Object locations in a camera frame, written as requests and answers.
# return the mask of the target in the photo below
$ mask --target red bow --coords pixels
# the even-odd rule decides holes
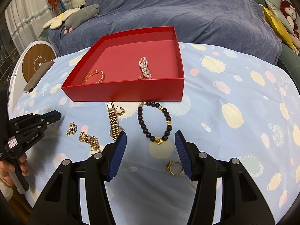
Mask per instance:
[[[54,8],[57,7],[57,1],[58,0],[48,0],[48,3],[52,5],[52,11],[54,11]]]

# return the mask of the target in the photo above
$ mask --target gray plush toy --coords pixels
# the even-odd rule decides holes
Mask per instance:
[[[92,19],[94,17],[100,16],[99,5],[94,4],[91,6],[84,7],[79,11],[73,13],[65,22],[64,27],[65,31],[64,34],[68,32],[72,32],[74,29],[79,27],[84,22]]]

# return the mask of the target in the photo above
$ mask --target label sticker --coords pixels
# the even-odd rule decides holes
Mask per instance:
[[[10,149],[13,148],[14,146],[16,146],[17,144],[18,144],[18,142],[17,142],[15,136],[8,139],[8,146]]]

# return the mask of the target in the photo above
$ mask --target blue blanket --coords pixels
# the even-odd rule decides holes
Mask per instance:
[[[116,224],[187,224],[197,182],[166,171],[169,160],[179,161],[174,145],[177,130],[215,159],[241,160],[278,222],[300,191],[300,98],[294,83],[282,69],[253,56],[217,46],[179,46],[185,77],[183,100],[160,102],[172,117],[168,141],[157,145],[145,137],[137,119],[139,102],[114,102],[125,110],[119,123],[128,139],[118,175],[105,183]],[[26,198],[31,205],[64,159],[77,162],[95,153],[79,141],[81,131],[99,138],[101,150],[113,142],[107,103],[73,102],[60,89],[87,51],[56,58],[36,88],[21,96],[10,116],[51,110],[62,114],[61,121],[49,125],[45,137],[27,152],[31,173]],[[161,112],[147,107],[143,116],[151,133],[161,137],[166,128]],[[71,122],[78,130],[67,136]],[[89,224],[81,184],[82,218]],[[220,179],[216,201],[214,223],[220,220]]]
[[[58,55],[92,46],[100,37],[130,29],[174,26],[178,40],[226,47],[276,64],[281,43],[253,0],[86,0],[101,16],[64,35],[50,30]]]

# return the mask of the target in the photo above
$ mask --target jewelry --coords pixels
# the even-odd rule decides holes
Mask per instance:
[[[173,172],[172,172],[172,165],[173,165],[174,163],[179,163],[179,164],[181,165],[182,170],[181,170],[180,173],[173,173]],[[182,164],[181,164],[180,162],[177,162],[177,161],[169,161],[168,164],[167,164],[167,166],[166,166],[166,170],[169,171],[169,172],[170,172],[172,175],[174,175],[174,176],[179,176],[179,175],[181,175],[181,174],[183,173],[183,166],[182,166]]]
[[[98,74],[98,73],[99,73],[98,70],[94,70],[93,72],[89,73],[87,76],[85,76],[85,78],[84,78],[84,80],[83,80],[83,84],[85,85],[86,82],[87,82],[87,80],[88,80],[90,77],[92,77],[92,76],[94,76],[95,74]],[[104,75],[103,71],[100,71],[100,73],[102,73],[102,77],[101,77],[101,79],[100,79],[97,83],[101,83],[101,82],[103,82],[104,79],[105,79],[105,75]]]
[[[141,71],[143,75],[139,77],[139,80],[141,80],[143,77],[146,77],[148,79],[152,79],[150,69],[148,68],[148,62],[146,60],[146,57],[142,57],[139,61],[139,67],[141,68]]]
[[[146,128],[146,125],[144,124],[143,120],[143,106],[152,106],[160,109],[165,117],[166,117],[166,122],[167,122],[167,130],[165,131],[165,135],[159,139],[155,138],[155,136],[151,135],[151,133],[148,131]],[[157,143],[158,145],[162,144],[164,141],[168,139],[168,136],[170,135],[170,131],[172,130],[171,126],[171,117],[170,113],[168,113],[168,110],[166,108],[163,108],[159,103],[155,103],[154,101],[144,101],[142,102],[139,107],[138,107],[138,112],[137,112],[137,119],[139,120],[139,124],[141,125],[141,128],[143,129],[143,133],[146,134],[146,137],[149,138],[152,142]]]
[[[118,116],[122,116],[125,113],[125,110],[124,108],[120,107],[121,112],[117,113],[118,107],[115,109],[115,106],[112,102],[108,103],[106,107],[108,110],[109,123],[111,126],[109,134],[112,137],[112,139],[116,141],[119,137],[120,132],[124,131],[124,129],[121,126],[119,126]]]
[[[81,132],[79,136],[79,141],[80,142],[86,142],[92,147],[92,151],[99,151],[100,150],[100,145],[99,145],[99,140],[96,136],[90,136],[89,134],[86,134],[85,132]]]
[[[74,135],[76,134],[76,131],[77,131],[77,125],[74,122],[70,123],[69,130],[67,131],[67,135],[70,134]]]

